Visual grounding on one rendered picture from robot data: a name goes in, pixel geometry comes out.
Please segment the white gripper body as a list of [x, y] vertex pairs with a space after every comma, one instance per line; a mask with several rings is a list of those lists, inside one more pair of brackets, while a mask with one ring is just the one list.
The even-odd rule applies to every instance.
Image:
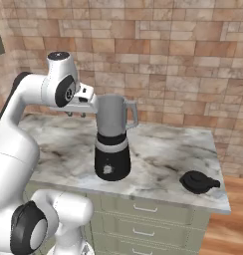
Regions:
[[96, 95], [93, 95], [93, 97], [88, 103], [80, 103], [78, 97], [73, 97], [73, 99], [65, 107], [63, 108], [50, 107], [50, 110], [65, 113], [96, 114], [98, 112], [98, 97]]

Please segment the grey and black blender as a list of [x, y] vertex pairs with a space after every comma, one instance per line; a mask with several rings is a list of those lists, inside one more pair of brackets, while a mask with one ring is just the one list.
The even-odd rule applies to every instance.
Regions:
[[106, 181], [126, 178], [131, 169], [126, 131], [138, 125], [135, 101], [120, 95], [98, 97], [95, 173]]

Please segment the black blender lid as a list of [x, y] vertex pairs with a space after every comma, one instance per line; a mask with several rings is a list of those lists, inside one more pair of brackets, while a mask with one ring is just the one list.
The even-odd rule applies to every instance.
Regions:
[[185, 172], [179, 179], [182, 186], [194, 194], [208, 192], [213, 187], [220, 187], [220, 181], [196, 170]]

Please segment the pale green drawer front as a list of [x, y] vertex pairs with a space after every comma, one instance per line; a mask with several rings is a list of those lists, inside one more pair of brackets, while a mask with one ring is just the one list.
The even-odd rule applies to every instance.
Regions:
[[152, 255], [198, 255], [196, 252], [153, 245], [145, 241], [118, 238], [116, 236], [101, 233], [95, 233], [93, 241], [95, 250], [98, 254], [105, 252], [108, 255], [135, 255], [131, 252], [131, 248], [134, 248], [137, 251], [145, 253], [150, 253], [152, 251]]
[[[117, 234], [124, 237], [164, 243], [175, 247], [186, 247], [190, 235], [190, 230], [183, 227], [151, 225], [139, 220], [126, 219], [103, 213], [95, 214], [92, 219], [92, 225], [95, 232]], [[137, 235], [132, 232], [133, 228], [146, 233], [155, 232], [155, 235], [153, 237]]]
[[145, 217], [182, 225], [190, 225], [193, 219], [191, 209], [170, 204], [157, 203], [149, 199], [131, 200], [110, 195], [101, 196], [102, 209], [134, 217]]

